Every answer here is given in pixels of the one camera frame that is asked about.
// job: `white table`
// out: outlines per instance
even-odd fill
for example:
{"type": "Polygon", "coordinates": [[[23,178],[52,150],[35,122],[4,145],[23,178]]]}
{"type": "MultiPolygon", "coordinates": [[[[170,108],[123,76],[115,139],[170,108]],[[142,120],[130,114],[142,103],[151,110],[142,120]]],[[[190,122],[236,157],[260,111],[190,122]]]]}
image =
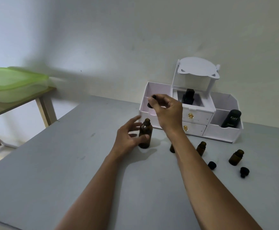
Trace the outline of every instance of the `white table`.
{"type": "MultiPolygon", "coordinates": [[[[111,150],[117,129],[139,104],[91,96],[0,161],[0,222],[23,230],[53,229],[111,150]]],[[[235,144],[207,142],[203,159],[263,229],[279,229],[279,128],[245,123],[235,144]],[[242,149],[238,166],[228,163],[242,149]],[[250,174],[245,179],[239,169],[250,174]]],[[[109,229],[199,229],[176,155],[162,130],[149,149],[135,148],[118,174],[109,229]]]]}

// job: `person's right hand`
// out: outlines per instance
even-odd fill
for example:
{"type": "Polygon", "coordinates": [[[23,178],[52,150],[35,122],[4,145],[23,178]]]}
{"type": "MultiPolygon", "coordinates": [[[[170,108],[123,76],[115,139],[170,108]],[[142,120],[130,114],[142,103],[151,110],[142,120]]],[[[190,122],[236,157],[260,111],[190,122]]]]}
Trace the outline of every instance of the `person's right hand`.
{"type": "Polygon", "coordinates": [[[166,94],[156,94],[156,99],[149,97],[148,101],[155,110],[159,124],[166,134],[182,130],[183,108],[181,102],[166,94]]]}

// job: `amber glass bottle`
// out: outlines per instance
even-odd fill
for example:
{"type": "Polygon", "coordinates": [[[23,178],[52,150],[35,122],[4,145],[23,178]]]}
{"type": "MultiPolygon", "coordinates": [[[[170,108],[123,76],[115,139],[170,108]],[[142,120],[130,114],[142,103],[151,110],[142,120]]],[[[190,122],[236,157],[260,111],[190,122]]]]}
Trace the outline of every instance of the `amber glass bottle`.
{"type": "Polygon", "coordinates": [[[198,147],[197,147],[196,150],[197,150],[197,152],[199,153],[200,156],[203,155],[206,146],[207,146],[207,143],[204,142],[204,141],[202,141],[202,142],[198,145],[198,147]]]}
{"type": "Polygon", "coordinates": [[[176,152],[175,152],[175,149],[174,149],[174,147],[173,147],[173,145],[170,146],[169,151],[171,151],[172,153],[176,153],[176,152]]]}
{"type": "Polygon", "coordinates": [[[145,121],[141,124],[139,128],[139,135],[149,135],[149,140],[147,140],[145,143],[140,143],[138,146],[140,148],[148,148],[150,146],[150,141],[151,141],[151,135],[152,135],[152,130],[153,127],[150,123],[150,119],[145,119],[145,121]]]}
{"type": "Polygon", "coordinates": [[[238,151],[233,153],[233,155],[230,157],[229,163],[236,166],[243,158],[243,155],[244,155],[244,151],[239,149],[238,151]]]}

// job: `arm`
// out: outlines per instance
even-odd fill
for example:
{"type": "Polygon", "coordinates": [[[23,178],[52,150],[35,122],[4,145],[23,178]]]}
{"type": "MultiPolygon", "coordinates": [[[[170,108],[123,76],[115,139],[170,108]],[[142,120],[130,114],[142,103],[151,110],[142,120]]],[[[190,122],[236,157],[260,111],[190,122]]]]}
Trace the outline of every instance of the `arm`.
{"type": "Polygon", "coordinates": [[[201,229],[261,229],[186,137],[181,127],[181,102],[163,94],[148,101],[175,149],[184,186],[201,229]]]}
{"type": "Polygon", "coordinates": [[[116,176],[122,158],[149,135],[135,138],[140,116],[130,119],[118,131],[114,146],[84,191],[70,207],[55,230],[102,230],[107,228],[114,195],[116,176]]]}

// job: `green plastic container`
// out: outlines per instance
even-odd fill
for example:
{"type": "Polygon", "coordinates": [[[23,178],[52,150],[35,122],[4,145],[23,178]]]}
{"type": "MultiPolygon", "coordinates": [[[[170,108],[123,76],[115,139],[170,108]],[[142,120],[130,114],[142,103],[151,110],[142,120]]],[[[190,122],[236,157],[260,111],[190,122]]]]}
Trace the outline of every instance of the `green plastic container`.
{"type": "Polygon", "coordinates": [[[0,68],[0,102],[15,102],[48,88],[49,77],[14,68],[0,68]]]}

